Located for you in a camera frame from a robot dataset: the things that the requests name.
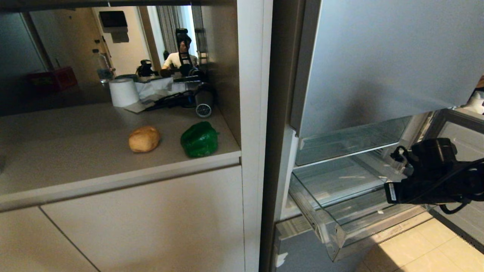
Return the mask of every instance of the white cabinet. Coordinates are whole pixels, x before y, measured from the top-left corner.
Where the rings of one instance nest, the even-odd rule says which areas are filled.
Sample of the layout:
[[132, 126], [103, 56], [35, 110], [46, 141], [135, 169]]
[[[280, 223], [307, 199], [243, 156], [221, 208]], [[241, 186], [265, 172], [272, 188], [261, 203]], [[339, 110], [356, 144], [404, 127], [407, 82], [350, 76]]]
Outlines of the white cabinet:
[[241, 166], [41, 208], [102, 272], [244, 271]]
[[37, 208], [0, 213], [0, 271], [95, 272]]

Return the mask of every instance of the curtain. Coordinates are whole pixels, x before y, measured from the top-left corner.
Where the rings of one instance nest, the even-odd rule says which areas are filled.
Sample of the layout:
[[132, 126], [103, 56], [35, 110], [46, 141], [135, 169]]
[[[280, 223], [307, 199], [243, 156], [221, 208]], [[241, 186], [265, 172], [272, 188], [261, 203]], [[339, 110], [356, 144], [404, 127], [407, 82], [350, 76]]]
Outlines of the curtain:
[[182, 10], [179, 6], [158, 6], [158, 18], [160, 19], [161, 34], [165, 50], [169, 53], [178, 52], [177, 36], [175, 29], [182, 25]]

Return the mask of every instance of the person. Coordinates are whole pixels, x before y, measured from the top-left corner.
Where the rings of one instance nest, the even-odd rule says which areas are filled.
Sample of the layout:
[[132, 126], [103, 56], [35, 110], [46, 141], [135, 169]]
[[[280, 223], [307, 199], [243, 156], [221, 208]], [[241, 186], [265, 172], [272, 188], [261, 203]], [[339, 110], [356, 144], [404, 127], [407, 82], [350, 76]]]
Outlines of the person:
[[[171, 68], [170, 64], [173, 64], [175, 68], [180, 68], [182, 64], [180, 53], [188, 53], [188, 49], [190, 48], [192, 39], [190, 39], [190, 37], [187, 34], [182, 33], [182, 34], [178, 34], [177, 40], [178, 40], [178, 52], [171, 53], [170, 55], [168, 55], [168, 58], [163, 64], [162, 69], [170, 69]], [[198, 66], [197, 57], [193, 55], [189, 55], [189, 56], [190, 56], [190, 60], [192, 61], [193, 67], [197, 67]], [[189, 64], [188, 60], [184, 60], [184, 62], [185, 62], [184, 64]]]

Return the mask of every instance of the sticker label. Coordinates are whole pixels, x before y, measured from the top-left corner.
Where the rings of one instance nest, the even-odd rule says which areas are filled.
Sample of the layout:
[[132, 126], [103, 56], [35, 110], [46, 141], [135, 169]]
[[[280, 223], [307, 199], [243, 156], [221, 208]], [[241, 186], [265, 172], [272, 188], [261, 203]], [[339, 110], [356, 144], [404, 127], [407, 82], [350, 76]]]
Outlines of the sticker label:
[[395, 188], [393, 186], [393, 183], [389, 183], [388, 188], [390, 189], [390, 197], [392, 198], [393, 201], [396, 201], [396, 194], [395, 194]]

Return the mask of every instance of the paper towel roll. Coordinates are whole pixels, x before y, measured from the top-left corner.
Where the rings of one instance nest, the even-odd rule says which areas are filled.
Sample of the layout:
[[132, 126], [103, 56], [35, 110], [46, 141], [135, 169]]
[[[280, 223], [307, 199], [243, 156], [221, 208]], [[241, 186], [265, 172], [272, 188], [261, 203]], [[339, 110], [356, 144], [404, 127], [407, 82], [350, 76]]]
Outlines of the paper towel roll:
[[119, 78], [109, 82], [113, 106], [125, 107], [139, 100], [135, 82], [132, 78]]

